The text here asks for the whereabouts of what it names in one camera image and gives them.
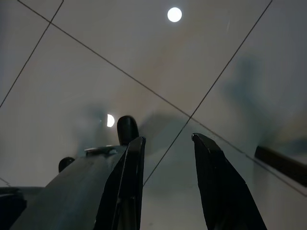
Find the white tile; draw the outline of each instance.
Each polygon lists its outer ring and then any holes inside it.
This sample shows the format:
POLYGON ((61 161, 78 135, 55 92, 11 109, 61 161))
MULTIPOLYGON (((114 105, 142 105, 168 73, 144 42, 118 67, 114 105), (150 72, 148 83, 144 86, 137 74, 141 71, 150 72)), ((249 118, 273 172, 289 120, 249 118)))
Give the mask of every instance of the white tile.
POLYGON ((290 177, 286 176, 285 174, 279 172, 275 168, 267 165, 266 163, 258 160, 257 158, 254 158, 254 161, 257 162, 259 165, 261 165, 263 168, 267 169, 271 173, 275 174, 277 177, 279 177, 281 180, 285 181, 288 185, 299 191, 304 196, 307 196, 307 188, 304 187, 299 182, 296 182, 295 180, 291 179, 290 177))
MULTIPOLYGON (((292 90, 303 88, 306 84, 307 80, 304 82, 302 79, 295 83, 292 90)), ((289 100, 283 102, 283 106, 290 109, 283 111, 262 146, 307 165, 307 99, 292 97, 293 94, 296 93, 288 93, 289 100)))
POLYGON ((0 176, 45 186, 63 157, 118 144, 107 114, 132 115, 147 137, 145 179, 188 120, 51 25, 0 110, 0 176))
POLYGON ((268 3, 65 0, 54 23, 190 115, 268 3))
POLYGON ((306 6, 273 1, 193 117, 250 156, 307 112, 306 6))
POLYGON ((213 139, 246 181, 267 229, 304 230, 306 198, 190 121, 143 188, 141 229, 206 229, 191 134, 213 139))
POLYGON ((0 104, 47 25, 18 1, 0 1, 0 104))
POLYGON ((39 13, 43 17, 51 20, 58 8, 60 7, 62 0, 20 0, 26 4, 35 12, 39 13))

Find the black object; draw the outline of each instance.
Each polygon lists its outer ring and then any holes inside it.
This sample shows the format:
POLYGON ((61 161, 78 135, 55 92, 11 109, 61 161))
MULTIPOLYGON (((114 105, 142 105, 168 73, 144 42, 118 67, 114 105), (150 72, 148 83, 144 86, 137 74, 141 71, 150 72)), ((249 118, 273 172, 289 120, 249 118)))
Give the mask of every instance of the black object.
POLYGON ((307 165, 260 146, 256 149, 255 157, 307 187, 307 165))
POLYGON ((146 139, 134 139, 109 176, 94 230, 139 230, 146 139))
POLYGON ((65 157, 59 162, 59 173, 63 171, 68 165, 74 162, 74 158, 72 157, 65 157))
POLYGON ((0 229, 10 229, 26 205, 27 201, 20 189, 0 188, 0 229))
POLYGON ((120 145, 129 145, 131 141, 139 137, 136 121, 132 116, 122 116, 117 122, 117 133, 120 145))
POLYGON ((266 230, 248 186, 219 146, 199 133, 192 140, 208 230, 266 230))

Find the dark wooden edge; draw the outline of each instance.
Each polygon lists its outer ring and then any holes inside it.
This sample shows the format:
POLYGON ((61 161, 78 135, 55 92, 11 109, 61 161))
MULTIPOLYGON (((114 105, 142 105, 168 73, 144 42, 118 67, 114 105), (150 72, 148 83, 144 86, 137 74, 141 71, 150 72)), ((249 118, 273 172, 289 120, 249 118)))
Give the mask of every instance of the dark wooden edge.
POLYGON ((260 146, 256 149, 255 157, 307 187, 307 165, 260 146))

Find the ceiling light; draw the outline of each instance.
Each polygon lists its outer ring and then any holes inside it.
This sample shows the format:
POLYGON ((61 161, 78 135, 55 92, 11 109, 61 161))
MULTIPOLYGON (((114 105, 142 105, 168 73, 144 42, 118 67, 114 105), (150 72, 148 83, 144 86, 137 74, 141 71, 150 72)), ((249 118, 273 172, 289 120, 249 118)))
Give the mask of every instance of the ceiling light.
POLYGON ((171 22, 176 23, 181 19, 182 12, 179 8, 173 7, 168 11, 167 17, 171 22))
POLYGON ((114 117, 110 114, 107 115, 107 123, 106 126, 112 127, 115 123, 114 117))

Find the tile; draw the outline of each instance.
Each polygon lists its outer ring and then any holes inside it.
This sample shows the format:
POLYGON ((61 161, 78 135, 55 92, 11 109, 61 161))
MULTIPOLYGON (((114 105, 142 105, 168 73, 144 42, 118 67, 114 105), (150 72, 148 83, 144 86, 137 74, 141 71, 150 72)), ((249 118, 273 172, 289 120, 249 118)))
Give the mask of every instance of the tile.
POLYGON ((276 175, 278 178, 283 180, 285 183, 287 183, 289 186, 293 187, 295 190, 297 190, 299 193, 301 193, 304 196, 307 196, 307 188, 304 187, 302 184, 296 182, 295 180, 291 179, 290 177, 286 176, 285 174, 279 172, 275 168, 267 165, 266 163, 258 160, 253 159, 255 162, 257 162, 260 166, 262 166, 264 169, 270 171, 274 175, 276 175))
POLYGON ((307 112, 306 6, 273 1, 193 116, 250 156, 307 112))
POLYGON ((190 121, 143 188, 141 229, 206 229, 191 134, 213 139, 246 181, 267 229, 306 229, 306 198, 190 121))
MULTIPOLYGON (((297 82, 296 88, 301 83, 304 84, 304 81, 297 82)), ((278 121, 279 126, 275 128, 274 135, 271 134, 262 145, 307 165, 307 100, 297 98, 293 105, 298 109, 291 108, 286 117, 278 121)))
POLYGON ((0 188, 3 188, 3 187, 8 187, 8 185, 0 179, 0 188))
POLYGON ((20 0, 43 17, 51 20, 63 0, 20 0))
POLYGON ((47 25, 18 1, 0 1, 0 104, 47 25))
POLYGON ((65 0, 54 23, 191 115, 268 4, 65 0))
POLYGON ((146 179, 188 117, 51 25, 0 110, 0 176, 45 186, 62 158, 117 145, 123 115, 147 137, 146 179))

